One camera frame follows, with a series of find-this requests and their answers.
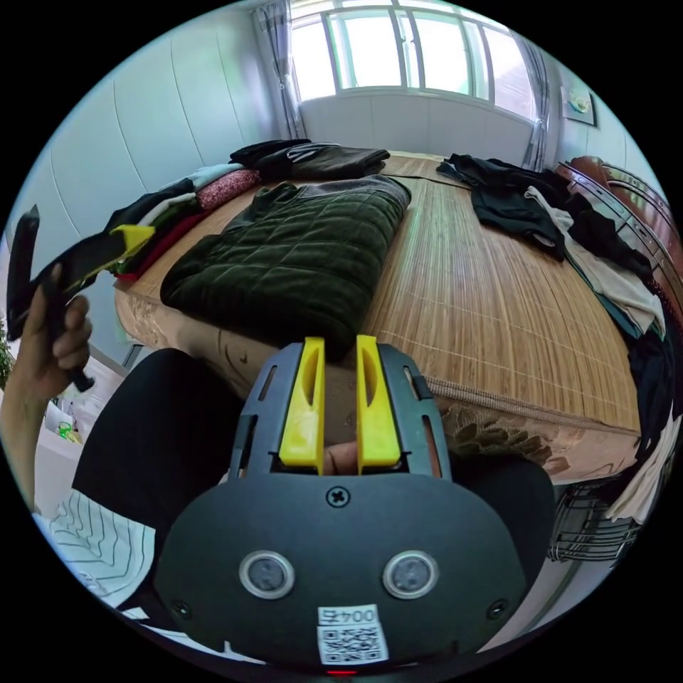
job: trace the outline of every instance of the finger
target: finger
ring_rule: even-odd
[[[88,344],[88,339],[92,334],[92,325],[86,318],[85,322],[78,329],[65,332],[52,346],[52,353],[55,358],[65,358],[75,353]]]
[[[85,297],[76,297],[66,308],[64,327],[77,329],[83,325],[85,317],[90,310],[90,303]]]
[[[84,346],[78,349],[68,356],[59,358],[57,360],[57,365],[62,368],[62,370],[73,370],[76,368],[84,368],[88,360],[90,359],[90,348]]]
[[[57,264],[50,273],[50,279],[57,284],[59,277],[62,274],[61,264]],[[23,324],[24,334],[35,334],[45,322],[45,314],[48,309],[48,300],[43,291],[43,283],[36,288],[36,293],[33,295],[31,307],[28,309],[28,316],[26,322]]]
[[[358,445],[355,442],[340,443],[325,450],[324,475],[357,475]]]

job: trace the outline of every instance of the window sill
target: window sill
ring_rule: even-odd
[[[352,99],[353,97],[381,97],[389,95],[400,95],[401,97],[429,97],[433,100],[443,100],[446,102],[455,102],[457,104],[469,105],[470,107],[477,107],[488,112],[496,112],[501,116],[505,116],[513,121],[519,121],[529,126],[534,125],[534,121],[527,119],[519,114],[496,107],[487,100],[482,100],[479,97],[471,95],[461,95],[457,92],[446,92],[445,90],[419,90],[418,88],[405,88],[402,85],[397,86],[381,86],[381,87],[366,87],[366,88],[347,88],[342,90],[338,95],[330,95],[328,97],[316,97],[311,100],[304,100],[300,103],[300,107],[305,110],[311,102],[322,102],[326,100]]]

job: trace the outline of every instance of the carved wooden bed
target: carved wooden bed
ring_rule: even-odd
[[[441,161],[402,152],[387,161],[383,173],[408,186],[413,202],[362,332],[415,359],[458,457],[518,452],[558,484],[625,469],[640,426],[611,318],[569,263],[482,227],[469,191],[436,173]],[[159,287],[180,255],[219,233],[255,192],[218,209],[115,293],[131,337],[205,359],[242,396],[274,349],[165,307]],[[353,359],[330,366],[326,384],[327,440],[353,440]]]

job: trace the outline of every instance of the striped shirt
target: striped shirt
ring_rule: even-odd
[[[118,608],[136,591],[149,573],[154,558],[154,530],[108,510],[72,490],[53,519],[34,514],[38,527],[73,575],[103,603]],[[145,620],[142,609],[122,612],[129,619]],[[210,650],[179,631],[143,624],[174,642],[217,657],[265,664],[233,652]]]

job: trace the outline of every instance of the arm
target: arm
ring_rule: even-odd
[[[47,401],[22,393],[10,376],[0,408],[0,437],[26,504],[35,509],[36,448]]]
[[[52,277],[58,282],[61,268]],[[26,504],[36,510],[36,448],[48,402],[70,384],[69,371],[88,362],[92,327],[88,301],[76,297],[64,317],[65,331],[54,344],[46,328],[48,301],[38,287],[23,326],[16,362],[0,407],[0,438]]]

